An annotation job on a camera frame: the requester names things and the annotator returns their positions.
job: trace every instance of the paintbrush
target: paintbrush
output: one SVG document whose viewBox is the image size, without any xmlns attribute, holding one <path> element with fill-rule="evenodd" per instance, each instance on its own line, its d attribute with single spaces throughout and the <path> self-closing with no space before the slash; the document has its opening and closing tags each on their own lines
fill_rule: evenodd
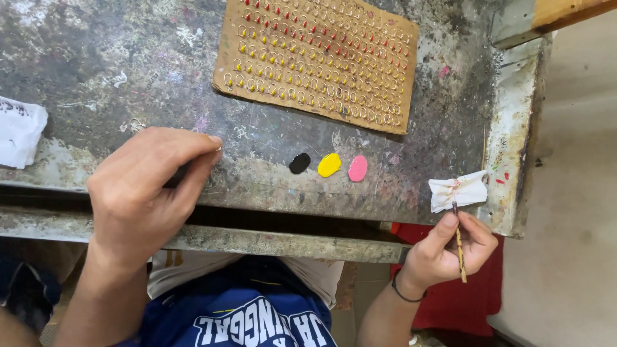
<svg viewBox="0 0 617 347">
<path fill-rule="evenodd" d="M 458 217 L 458 204 L 456 194 L 454 194 L 454 201 L 452 202 L 452 212 Z M 461 242 L 461 229 L 460 225 L 457 227 L 457 248 L 458 248 L 458 267 L 461 271 L 461 279 L 463 283 L 467 283 L 467 273 L 465 272 L 465 259 L 463 258 L 463 243 Z"/>
</svg>

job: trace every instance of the white paper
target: white paper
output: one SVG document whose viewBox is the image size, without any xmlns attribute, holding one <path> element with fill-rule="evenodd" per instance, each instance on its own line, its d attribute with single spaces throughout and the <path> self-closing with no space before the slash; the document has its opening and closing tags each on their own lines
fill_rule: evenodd
<svg viewBox="0 0 617 347">
<path fill-rule="evenodd" d="M 0 165 L 23 169 L 35 161 L 47 111 L 0 96 Z"/>
<path fill-rule="evenodd" d="M 457 205 L 466 206 L 483 203 L 488 197 L 486 185 L 482 182 L 482 176 L 486 170 L 470 173 L 450 180 L 429 180 L 433 197 L 431 198 L 431 212 L 439 213 L 451 209 L 456 189 Z"/>
</svg>

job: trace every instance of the black wristband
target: black wristband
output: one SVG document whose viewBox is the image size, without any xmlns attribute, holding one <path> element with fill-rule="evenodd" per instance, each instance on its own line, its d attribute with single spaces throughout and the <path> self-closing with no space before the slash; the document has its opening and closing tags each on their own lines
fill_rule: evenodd
<svg viewBox="0 0 617 347">
<path fill-rule="evenodd" d="M 419 303 L 420 301 L 422 301 L 422 299 L 426 297 L 426 290 L 424 291 L 422 297 L 418 300 L 409 300 L 399 292 L 399 290 L 396 288 L 396 276 L 399 274 L 399 272 L 400 269 L 396 270 L 396 272 L 394 272 L 394 277 L 392 278 L 392 287 L 394 288 L 394 291 L 396 291 L 396 293 L 400 296 L 401 299 L 405 300 L 408 303 Z"/>
</svg>

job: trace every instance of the black paint blob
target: black paint blob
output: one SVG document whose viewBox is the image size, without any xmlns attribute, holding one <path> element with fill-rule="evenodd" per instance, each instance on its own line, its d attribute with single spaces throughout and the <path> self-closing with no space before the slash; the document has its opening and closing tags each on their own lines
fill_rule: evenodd
<svg viewBox="0 0 617 347">
<path fill-rule="evenodd" d="M 309 164 L 310 164 L 309 155 L 306 153 L 300 153 L 294 158 L 293 161 L 291 161 L 291 163 L 289 163 L 289 169 L 291 170 L 292 174 L 299 175 L 302 172 L 304 172 L 304 170 L 306 170 L 307 167 L 309 167 Z"/>
</svg>

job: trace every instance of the hand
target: hand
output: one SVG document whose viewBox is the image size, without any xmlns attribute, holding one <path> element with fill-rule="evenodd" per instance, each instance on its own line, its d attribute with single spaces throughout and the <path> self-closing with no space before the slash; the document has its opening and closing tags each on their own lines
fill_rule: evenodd
<svg viewBox="0 0 617 347">
<path fill-rule="evenodd" d="M 118 148 L 88 180 L 94 211 L 89 253 L 104 268 L 131 272 L 144 266 L 193 212 L 223 155 L 221 146 L 214 136 L 149 127 Z M 191 159 L 177 188 L 163 189 Z"/>
<path fill-rule="evenodd" d="M 465 270 L 467 275 L 478 272 L 497 247 L 497 238 L 486 224 L 471 214 L 459 212 L 457 218 L 448 213 L 409 252 L 397 278 L 397 285 L 400 280 L 417 295 L 431 285 L 460 278 L 458 248 L 452 239 L 456 235 L 459 221 L 465 228 L 461 228 Z"/>
</svg>

